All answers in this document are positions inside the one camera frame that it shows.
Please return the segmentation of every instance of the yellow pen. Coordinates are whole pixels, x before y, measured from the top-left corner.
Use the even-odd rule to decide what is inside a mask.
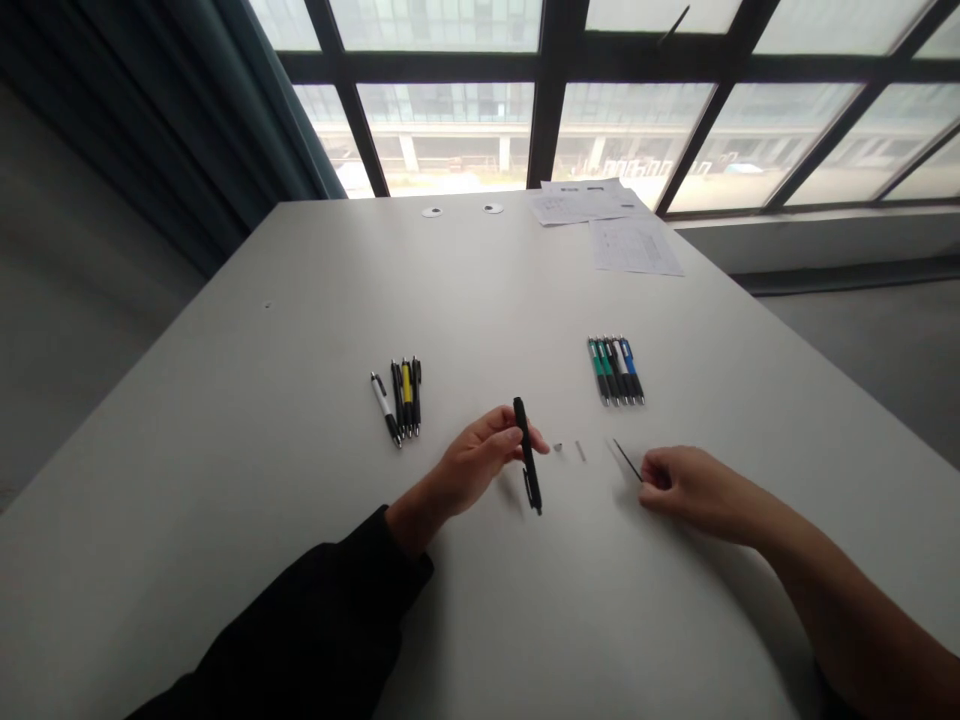
[[[410,384],[410,363],[406,358],[400,363],[403,374],[403,420],[407,427],[407,437],[413,437],[413,386]]]

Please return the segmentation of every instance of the black window frame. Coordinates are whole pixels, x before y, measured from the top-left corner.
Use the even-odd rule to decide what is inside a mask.
[[[527,188],[549,180],[568,83],[711,83],[714,91],[696,121],[656,207],[667,219],[738,217],[845,208],[952,205],[960,198],[884,198],[960,132],[960,119],[864,202],[791,205],[786,202],[846,137],[891,83],[958,83],[960,59],[917,59],[916,53],[960,6],[935,0],[885,56],[754,55],[779,0],[742,0],[726,34],[606,32],[586,29],[589,0],[544,0],[538,50],[514,52],[357,51],[343,48],[330,0],[305,0],[322,52],[278,51],[295,85],[333,85],[343,104],[376,197],[389,197],[358,84],[534,83]],[[738,83],[858,83],[856,96],[787,174],[766,205],[734,210],[669,212],[681,183]]]

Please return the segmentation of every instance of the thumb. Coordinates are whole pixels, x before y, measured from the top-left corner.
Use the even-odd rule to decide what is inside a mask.
[[[675,490],[661,490],[651,482],[644,482],[640,487],[640,505],[655,513],[672,515],[674,511]]]
[[[474,459],[483,463],[502,463],[504,457],[513,452],[522,439],[523,431],[520,428],[507,428],[484,440],[483,444],[473,451]]]

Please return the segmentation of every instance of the paper sheet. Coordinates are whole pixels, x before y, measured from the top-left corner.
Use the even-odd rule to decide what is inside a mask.
[[[543,192],[527,199],[541,225],[569,225],[617,217],[653,217],[637,194],[619,178],[541,183]]]
[[[635,217],[590,222],[593,264],[597,270],[620,270],[683,276],[657,218]]]

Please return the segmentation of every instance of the gray floor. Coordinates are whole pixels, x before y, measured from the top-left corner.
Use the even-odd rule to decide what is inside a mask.
[[[760,302],[960,469],[960,280]]]

